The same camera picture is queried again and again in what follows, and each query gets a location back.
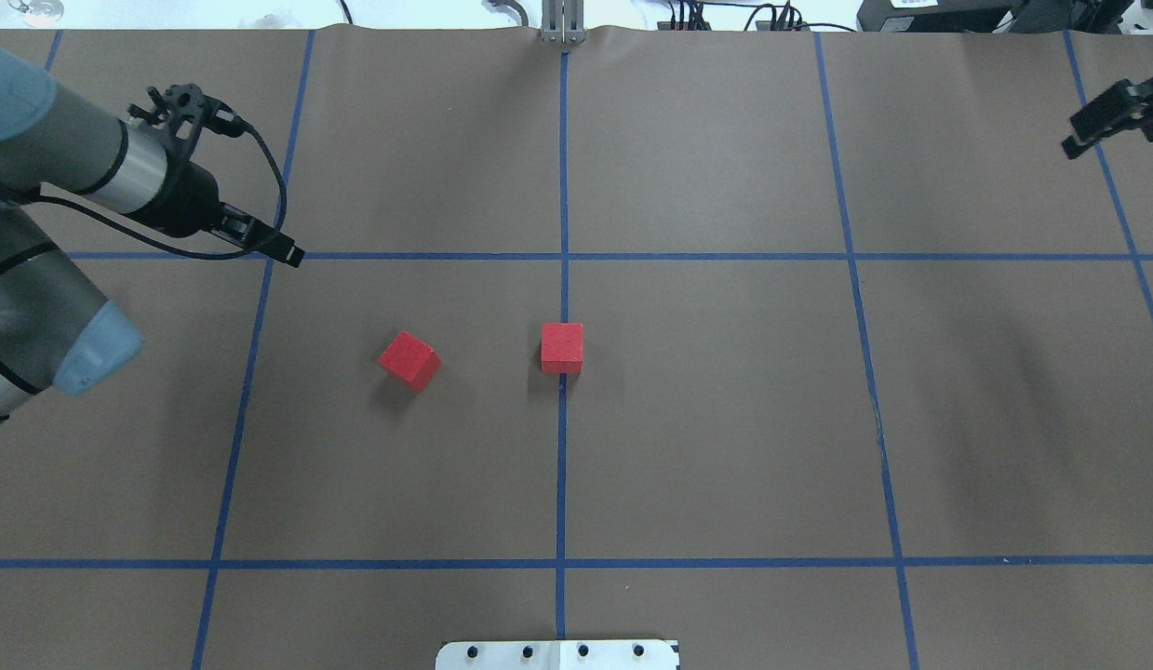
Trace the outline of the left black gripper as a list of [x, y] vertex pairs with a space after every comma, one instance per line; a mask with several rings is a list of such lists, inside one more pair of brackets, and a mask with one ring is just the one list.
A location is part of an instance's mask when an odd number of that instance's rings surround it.
[[306, 255], [274, 226], [223, 203], [213, 174], [193, 161], [168, 171], [163, 190], [143, 208], [143, 225], [176, 240], [218, 229], [218, 238], [239, 251], [259, 253], [291, 268], [299, 268]]

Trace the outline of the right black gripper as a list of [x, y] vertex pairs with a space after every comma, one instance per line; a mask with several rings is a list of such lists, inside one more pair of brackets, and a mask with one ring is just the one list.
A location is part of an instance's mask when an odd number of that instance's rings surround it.
[[1153, 141], [1153, 80], [1135, 84], [1120, 80], [1071, 115], [1071, 131], [1060, 146], [1069, 160], [1087, 153], [1102, 140], [1137, 128]]

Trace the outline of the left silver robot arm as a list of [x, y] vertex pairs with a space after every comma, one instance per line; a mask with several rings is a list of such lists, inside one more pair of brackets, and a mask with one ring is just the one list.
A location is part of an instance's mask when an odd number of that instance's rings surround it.
[[[288, 188], [261, 133], [194, 84], [148, 88], [126, 118], [0, 47], [0, 427], [47, 389], [81, 396], [137, 356], [143, 338], [29, 214], [68, 208], [160, 253], [197, 261], [261, 254], [296, 268]], [[223, 202], [194, 161], [205, 133], [249, 136], [276, 176], [271, 223]]]

